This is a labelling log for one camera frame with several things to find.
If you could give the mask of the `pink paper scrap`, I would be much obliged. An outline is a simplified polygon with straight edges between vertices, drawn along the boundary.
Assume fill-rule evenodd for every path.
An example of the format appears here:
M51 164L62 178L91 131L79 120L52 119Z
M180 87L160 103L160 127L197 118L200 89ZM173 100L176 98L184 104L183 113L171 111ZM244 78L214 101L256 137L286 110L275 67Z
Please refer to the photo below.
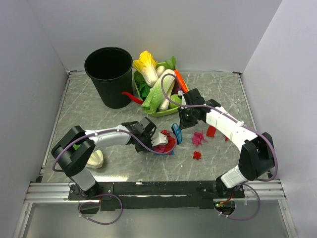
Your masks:
M159 146L155 147L154 150L156 152L163 153L165 151L165 148L166 148L165 145L159 145Z
M205 139L204 132L194 132L192 137L192 143L198 147L199 145L202 145L203 143L208 143L208 141Z

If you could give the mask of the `wide red paper strip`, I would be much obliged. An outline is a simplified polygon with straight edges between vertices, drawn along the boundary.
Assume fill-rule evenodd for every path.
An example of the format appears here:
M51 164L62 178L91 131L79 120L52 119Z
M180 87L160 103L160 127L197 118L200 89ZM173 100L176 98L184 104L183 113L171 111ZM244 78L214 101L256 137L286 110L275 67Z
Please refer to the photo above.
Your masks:
M214 137L216 133L216 128L214 126L209 126L206 132L207 137Z

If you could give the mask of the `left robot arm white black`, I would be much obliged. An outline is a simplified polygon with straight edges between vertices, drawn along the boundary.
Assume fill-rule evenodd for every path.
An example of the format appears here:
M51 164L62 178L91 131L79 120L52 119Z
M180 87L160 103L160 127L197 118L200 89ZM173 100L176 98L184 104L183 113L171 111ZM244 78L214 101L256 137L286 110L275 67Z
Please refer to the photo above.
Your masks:
M166 145L166 135L157 130L155 124L145 117L141 121L125 122L104 130L83 130L74 126L53 147L51 154L60 171L71 178L86 199L93 199L101 193L100 186L86 168L90 156L101 149L133 144L137 152Z

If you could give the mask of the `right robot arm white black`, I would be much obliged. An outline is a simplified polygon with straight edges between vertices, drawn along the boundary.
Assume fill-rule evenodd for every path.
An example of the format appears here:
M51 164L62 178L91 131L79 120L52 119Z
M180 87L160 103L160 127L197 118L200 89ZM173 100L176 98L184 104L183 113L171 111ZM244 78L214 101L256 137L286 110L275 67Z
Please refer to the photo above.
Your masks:
M216 179L216 191L220 197L228 197L239 185L257 180L277 164L273 140L270 134L262 134L245 126L230 115L217 101L206 101L198 89L182 95L182 105L178 109L180 128L194 127L203 121L220 131L239 150L238 164Z

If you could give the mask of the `small red paper scrap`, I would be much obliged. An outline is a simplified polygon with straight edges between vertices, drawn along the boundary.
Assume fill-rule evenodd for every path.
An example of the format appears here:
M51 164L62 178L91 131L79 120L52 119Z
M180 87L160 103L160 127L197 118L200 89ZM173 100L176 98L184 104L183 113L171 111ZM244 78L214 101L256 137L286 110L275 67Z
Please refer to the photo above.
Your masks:
M193 159L200 160L201 159L201 153L199 151L194 151Z

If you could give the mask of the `blue hand brush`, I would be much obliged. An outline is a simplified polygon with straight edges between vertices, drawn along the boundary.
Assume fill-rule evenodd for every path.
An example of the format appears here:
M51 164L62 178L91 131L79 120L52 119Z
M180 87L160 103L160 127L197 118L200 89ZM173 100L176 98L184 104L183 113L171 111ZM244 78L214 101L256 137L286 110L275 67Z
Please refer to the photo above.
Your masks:
M171 130L176 137L177 144L179 145L183 141L182 129L177 123L173 123L171 126Z

